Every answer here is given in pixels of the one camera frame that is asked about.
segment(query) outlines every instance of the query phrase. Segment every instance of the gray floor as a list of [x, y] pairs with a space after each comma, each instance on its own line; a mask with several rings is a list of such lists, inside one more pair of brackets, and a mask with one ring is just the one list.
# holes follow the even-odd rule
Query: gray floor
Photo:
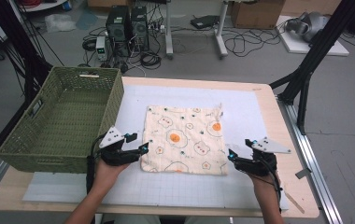
[[[60, 9], [43, 13], [63, 13]], [[68, 12], [74, 21], [80, 10]], [[98, 20], [88, 30], [44, 34], [66, 66], [82, 61], [82, 37], [90, 30], [103, 26]], [[177, 54], [166, 58], [157, 70], [145, 70], [147, 77], [201, 79], [230, 82], [271, 83], [294, 71], [305, 55], [288, 53], [282, 43], [266, 45], [245, 58], [232, 53], [220, 60], [211, 35], [175, 35]], [[313, 78], [308, 96], [305, 128], [334, 201], [346, 223], [355, 223], [355, 47], [340, 40], [349, 51], [348, 57], [328, 56]], [[43, 48], [48, 61], [59, 65], [50, 51]], [[142, 77], [143, 72], [132, 69], [126, 76]], [[21, 105], [23, 98], [18, 81], [8, 60], [0, 62], [0, 131]], [[65, 213], [0, 212], [0, 223], [61, 223]], [[322, 213], [316, 219], [287, 218], [287, 223], [326, 223]], [[235, 218], [234, 223], [263, 223], [258, 218]]]

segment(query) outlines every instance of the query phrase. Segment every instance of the cream fabric with egg print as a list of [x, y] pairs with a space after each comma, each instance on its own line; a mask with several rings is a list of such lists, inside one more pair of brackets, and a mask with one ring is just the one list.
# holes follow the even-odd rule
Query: cream fabric with egg print
[[227, 175], [227, 154], [220, 124], [221, 108], [150, 105], [143, 142], [149, 153], [141, 167], [148, 172]]

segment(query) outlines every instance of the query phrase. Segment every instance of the wooden table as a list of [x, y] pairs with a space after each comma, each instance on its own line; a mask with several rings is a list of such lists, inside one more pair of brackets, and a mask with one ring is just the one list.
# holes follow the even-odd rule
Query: wooden table
[[[253, 91], [255, 92], [263, 115], [268, 137], [287, 148], [294, 148], [291, 136], [277, 105], [271, 88], [265, 84], [215, 82], [201, 80], [178, 80], [161, 78], [124, 77], [126, 85], [170, 86], [184, 88], [204, 88], [216, 90]], [[289, 201], [290, 209], [284, 211], [284, 217], [317, 217], [319, 209], [306, 177], [298, 179], [295, 174], [303, 167], [296, 150], [291, 154], [277, 154], [278, 174], [281, 187]], [[55, 211], [71, 212], [76, 203], [29, 203], [22, 197], [32, 180], [33, 173], [24, 173], [9, 167], [0, 182], [0, 210], [5, 211]], [[101, 205], [98, 213], [153, 214], [171, 216], [226, 216], [226, 217], [261, 217], [260, 211], [226, 209], [161, 207], [143, 205]]]

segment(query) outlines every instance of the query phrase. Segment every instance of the cardboard box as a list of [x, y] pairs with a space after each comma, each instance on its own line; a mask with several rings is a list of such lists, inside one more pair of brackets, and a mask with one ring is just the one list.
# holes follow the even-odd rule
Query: cardboard box
[[231, 20], [235, 28], [274, 29], [285, 0], [234, 3]]
[[111, 6], [131, 6], [132, 0], [88, 0], [88, 7], [110, 9]]
[[303, 12], [318, 11], [323, 15], [332, 15], [341, 0], [286, 0], [281, 15], [300, 16]]

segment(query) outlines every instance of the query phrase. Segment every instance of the basket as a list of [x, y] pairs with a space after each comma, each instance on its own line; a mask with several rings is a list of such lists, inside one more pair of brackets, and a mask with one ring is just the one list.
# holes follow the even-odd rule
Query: basket
[[24, 172], [86, 173], [92, 142], [115, 124], [123, 93], [118, 69], [53, 67], [0, 158]]

